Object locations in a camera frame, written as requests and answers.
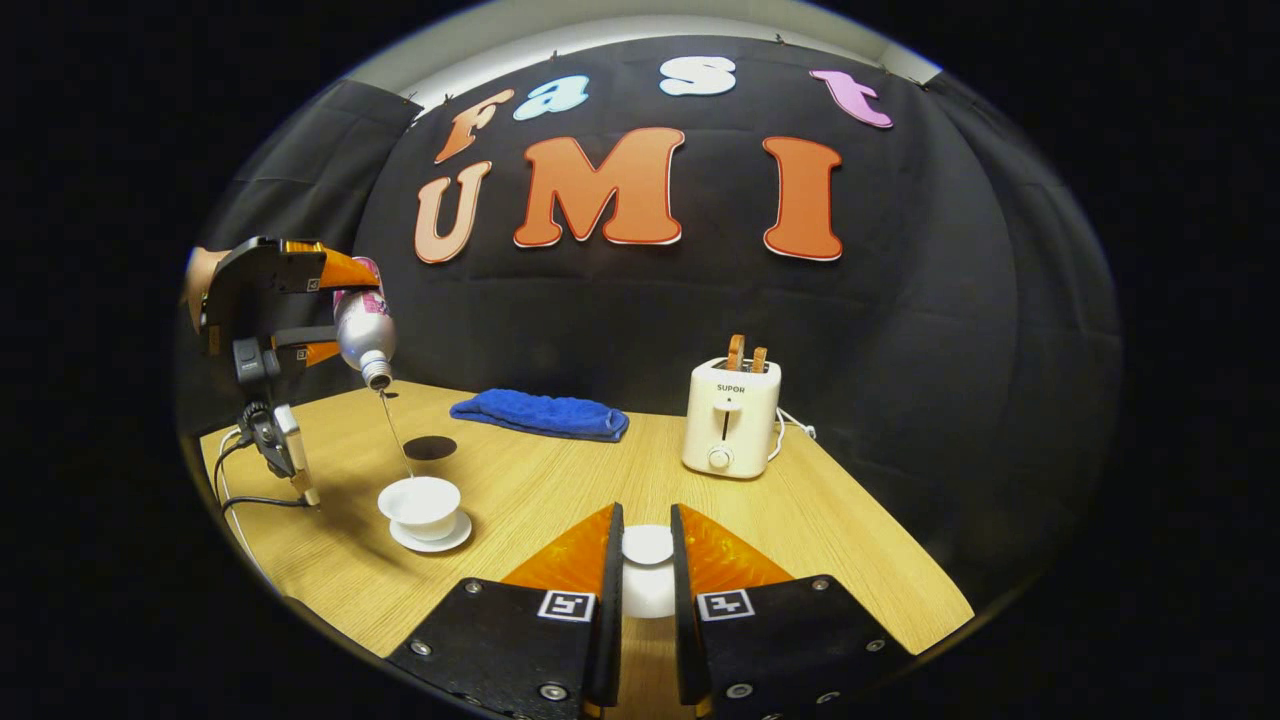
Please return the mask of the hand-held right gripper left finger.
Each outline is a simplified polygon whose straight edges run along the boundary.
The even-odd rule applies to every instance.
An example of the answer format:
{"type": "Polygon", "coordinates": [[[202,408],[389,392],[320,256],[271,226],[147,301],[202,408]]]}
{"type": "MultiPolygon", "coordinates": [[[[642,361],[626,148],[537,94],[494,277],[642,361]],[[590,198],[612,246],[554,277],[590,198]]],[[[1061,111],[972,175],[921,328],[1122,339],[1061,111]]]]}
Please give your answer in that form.
{"type": "Polygon", "coordinates": [[[609,503],[507,577],[467,577],[388,655],[483,719],[599,719],[620,697],[625,510],[609,503]]]}

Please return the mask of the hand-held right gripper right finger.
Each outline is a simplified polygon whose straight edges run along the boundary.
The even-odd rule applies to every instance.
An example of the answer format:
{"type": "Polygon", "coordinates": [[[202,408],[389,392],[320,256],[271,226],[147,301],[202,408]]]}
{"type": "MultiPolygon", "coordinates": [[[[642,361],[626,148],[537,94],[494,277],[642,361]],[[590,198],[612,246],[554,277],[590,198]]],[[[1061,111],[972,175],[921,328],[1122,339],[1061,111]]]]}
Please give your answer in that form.
{"type": "Polygon", "coordinates": [[[914,657],[828,574],[794,577],[705,514],[669,511],[678,697],[699,719],[850,719],[914,657]]]}

